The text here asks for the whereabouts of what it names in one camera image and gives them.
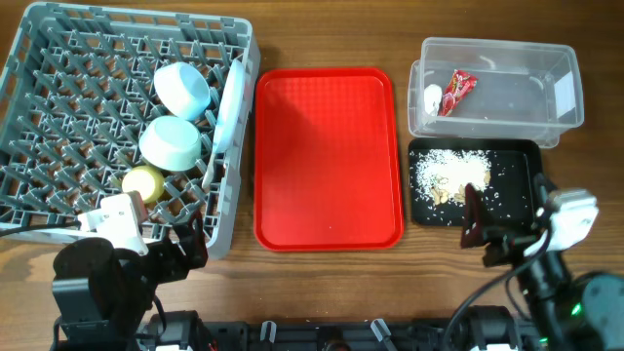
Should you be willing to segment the rice and nut scraps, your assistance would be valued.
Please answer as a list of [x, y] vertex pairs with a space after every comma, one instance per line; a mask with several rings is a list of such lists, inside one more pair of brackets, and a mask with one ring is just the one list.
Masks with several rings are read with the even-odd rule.
[[466, 186], [483, 192], [490, 188], [492, 163], [485, 150], [429, 149], [415, 154], [412, 187], [419, 200], [433, 208], [466, 202]]

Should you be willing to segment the white plastic spoon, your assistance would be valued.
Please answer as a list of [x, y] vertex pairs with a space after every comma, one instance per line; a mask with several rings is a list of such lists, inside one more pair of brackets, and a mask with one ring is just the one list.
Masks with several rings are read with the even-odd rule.
[[203, 180], [202, 180], [202, 184], [201, 187], [203, 189], [207, 189], [210, 187], [211, 182], [214, 179], [214, 174], [215, 174], [215, 158], [216, 158], [216, 153], [212, 152], [210, 159], [209, 159], [209, 163], [206, 167], [206, 172], [204, 174]]

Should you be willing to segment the yellow plastic cup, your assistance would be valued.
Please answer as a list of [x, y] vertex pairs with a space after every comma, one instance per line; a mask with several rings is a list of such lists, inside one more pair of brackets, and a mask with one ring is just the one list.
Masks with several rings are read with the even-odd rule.
[[122, 179], [122, 190], [136, 191], [144, 204], [156, 202], [164, 193], [165, 179], [161, 172], [151, 166], [131, 169]]

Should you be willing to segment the light green bowl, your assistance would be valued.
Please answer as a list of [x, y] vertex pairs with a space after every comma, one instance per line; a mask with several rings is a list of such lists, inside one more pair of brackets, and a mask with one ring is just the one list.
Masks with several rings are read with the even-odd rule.
[[184, 172], [201, 156], [198, 129], [175, 116], [154, 119], [138, 141], [142, 157], [151, 165], [170, 172]]

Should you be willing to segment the white tissue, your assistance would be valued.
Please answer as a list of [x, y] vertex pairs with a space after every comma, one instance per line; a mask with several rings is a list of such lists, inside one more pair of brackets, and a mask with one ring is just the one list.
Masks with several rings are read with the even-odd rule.
[[443, 90], [439, 85], [430, 84], [423, 92], [424, 111], [431, 116], [437, 116], [443, 99]]

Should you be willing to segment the light blue plate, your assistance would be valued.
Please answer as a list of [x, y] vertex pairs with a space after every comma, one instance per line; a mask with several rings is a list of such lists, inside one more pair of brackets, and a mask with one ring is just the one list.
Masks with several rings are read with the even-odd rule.
[[233, 60], [223, 89], [214, 127], [213, 153], [224, 153], [232, 144], [245, 93], [245, 68]]

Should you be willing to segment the red snack wrapper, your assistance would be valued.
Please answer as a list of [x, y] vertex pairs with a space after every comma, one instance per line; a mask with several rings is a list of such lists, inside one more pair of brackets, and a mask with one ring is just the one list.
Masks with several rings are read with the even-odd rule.
[[438, 115], [444, 117], [450, 116], [457, 105], [475, 89], [478, 81], [479, 79], [473, 74], [456, 69], [443, 92]]

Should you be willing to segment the light blue bowl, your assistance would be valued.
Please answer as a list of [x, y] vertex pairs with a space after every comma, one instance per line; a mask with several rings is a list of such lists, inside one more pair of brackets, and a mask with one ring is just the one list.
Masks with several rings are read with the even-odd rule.
[[185, 62], [176, 62], [154, 73], [157, 97], [176, 117], [197, 120], [211, 102], [210, 87], [202, 73]]

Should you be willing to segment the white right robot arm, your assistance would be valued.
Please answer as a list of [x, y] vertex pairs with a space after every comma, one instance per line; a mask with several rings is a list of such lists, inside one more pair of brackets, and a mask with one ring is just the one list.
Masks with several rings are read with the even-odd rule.
[[573, 278], [563, 258], [591, 231], [597, 198], [585, 189], [557, 189], [546, 179], [536, 187], [533, 223], [513, 226], [495, 222], [468, 184], [460, 246], [484, 247], [486, 267], [511, 267], [503, 279], [518, 279], [531, 321], [551, 350], [621, 350], [623, 277], [590, 272]]

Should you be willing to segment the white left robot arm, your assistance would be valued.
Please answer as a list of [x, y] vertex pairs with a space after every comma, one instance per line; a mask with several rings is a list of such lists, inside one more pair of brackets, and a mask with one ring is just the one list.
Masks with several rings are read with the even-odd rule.
[[182, 281], [208, 261], [200, 213], [174, 225], [141, 255], [104, 238], [81, 239], [54, 260], [52, 293], [60, 315], [54, 350], [214, 350], [195, 311], [166, 312], [158, 286]]

